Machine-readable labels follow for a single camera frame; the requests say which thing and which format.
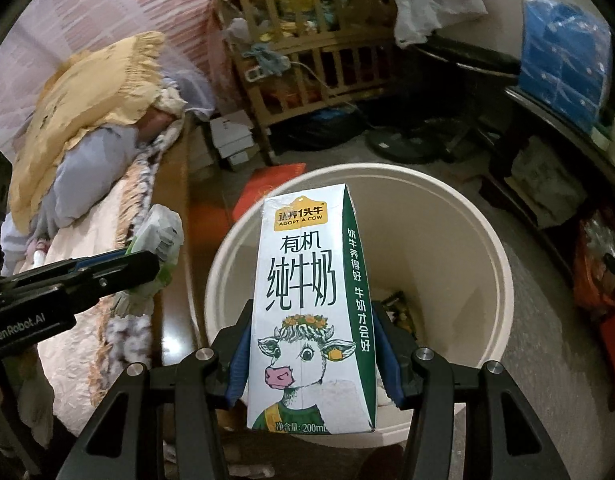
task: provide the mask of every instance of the yellow fringed cloth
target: yellow fringed cloth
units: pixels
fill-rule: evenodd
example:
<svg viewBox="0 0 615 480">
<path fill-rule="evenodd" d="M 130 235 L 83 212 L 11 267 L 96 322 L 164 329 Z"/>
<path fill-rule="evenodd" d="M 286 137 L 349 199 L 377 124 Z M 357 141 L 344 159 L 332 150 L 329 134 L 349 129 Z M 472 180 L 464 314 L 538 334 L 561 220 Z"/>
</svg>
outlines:
<svg viewBox="0 0 615 480">
<path fill-rule="evenodd" d="M 28 232 L 67 150 L 102 124 L 134 124 L 155 101 L 164 40 L 144 32 L 76 54 L 48 80 L 12 169 L 8 200 L 19 232 Z"/>
</svg>

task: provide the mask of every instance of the cow ear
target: cow ear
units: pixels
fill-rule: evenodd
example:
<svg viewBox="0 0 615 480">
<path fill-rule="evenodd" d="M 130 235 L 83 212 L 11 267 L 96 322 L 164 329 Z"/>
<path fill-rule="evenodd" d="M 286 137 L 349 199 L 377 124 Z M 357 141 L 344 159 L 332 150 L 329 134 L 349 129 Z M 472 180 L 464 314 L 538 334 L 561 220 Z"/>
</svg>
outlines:
<svg viewBox="0 0 615 480">
<path fill-rule="evenodd" d="M 321 347 L 321 352 L 330 361 L 342 361 L 351 356 L 356 350 L 354 341 L 344 341 L 343 339 L 333 339 Z"/>
<path fill-rule="evenodd" d="M 258 340 L 258 344 L 261 352 L 269 357 L 272 357 L 274 355 L 274 351 L 279 345 L 279 341 L 275 337 L 264 337 L 263 339 Z"/>
</svg>

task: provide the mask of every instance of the metal screw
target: metal screw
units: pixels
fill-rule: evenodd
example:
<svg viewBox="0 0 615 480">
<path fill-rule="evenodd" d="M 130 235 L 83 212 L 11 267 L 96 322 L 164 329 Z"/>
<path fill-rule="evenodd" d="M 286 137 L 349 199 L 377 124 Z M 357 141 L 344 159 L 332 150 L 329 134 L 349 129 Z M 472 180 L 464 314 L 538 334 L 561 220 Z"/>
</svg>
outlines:
<svg viewBox="0 0 615 480">
<path fill-rule="evenodd" d="M 194 356 L 199 361 L 209 361 L 214 357 L 214 350 L 212 350 L 212 348 L 201 348 L 200 350 L 196 351 L 196 354 L 194 354 Z"/>
<path fill-rule="evenodd" d="M 485 366 L 487 367 L 487 371 L 492 374 L 498 375 L 502 373 L 503 370 L 505 370 L 505 368 L 503 368 L 503 365 L 498 361 L 488 361 Z"/>
<path fill-rule="evenodd" d="M 143 368 L 144 366 L 141 363 L 132 363 L 125 371 L 129 376 L 136 377 L 137 375 L 141 375 L 143 373 Z"/>
<path fill-rule="evenodd" d="M 421 361 L 429 361 L 434 357 L 434 350 L 431 348 L 419 348 L 415 354 Z"/>
</svg>

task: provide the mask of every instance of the trash can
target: trash can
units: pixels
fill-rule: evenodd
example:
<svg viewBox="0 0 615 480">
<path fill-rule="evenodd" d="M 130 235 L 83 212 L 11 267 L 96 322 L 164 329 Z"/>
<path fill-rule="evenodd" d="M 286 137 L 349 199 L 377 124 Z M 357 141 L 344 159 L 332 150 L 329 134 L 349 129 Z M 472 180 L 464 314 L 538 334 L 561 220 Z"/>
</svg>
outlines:
<svg viewBox="0 0 615 480">
<path fill-rule="evenodd" d="M 389 164 L 342 164 L 275 189 L 284 194 L 345 183 L 354 203 L 373 300 L 402 290 L 422 343 L 449 362 L 499 360 L 510 336 L 514 294 L 503 246 L 462 194 L 419 171 Z M 261 228 L 257 202 L 223 240 L 205 294 L 210 341 L 234 324 L 254 294 Z M 455 413 L 463 408 L 456 405 Z M 379 406 L 373 433 L 300 436 L 336 447 L 388 446 L 407 439 L 412 412 Z"/>
</svg>

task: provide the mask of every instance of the white and green milk carton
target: white and green milk carton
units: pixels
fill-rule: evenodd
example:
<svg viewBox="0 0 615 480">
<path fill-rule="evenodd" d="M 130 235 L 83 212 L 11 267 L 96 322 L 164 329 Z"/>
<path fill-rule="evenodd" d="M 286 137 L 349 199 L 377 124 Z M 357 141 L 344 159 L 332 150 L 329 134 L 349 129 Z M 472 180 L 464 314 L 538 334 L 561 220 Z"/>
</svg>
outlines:
<svg viewBox="0 0 615 480">
<path fill-rule="evenodd" d="M 248 428 L 373 431 L 377 380 L 363 248 L 345 184 L 267 198 L 256 265 Z"/>
</svg>

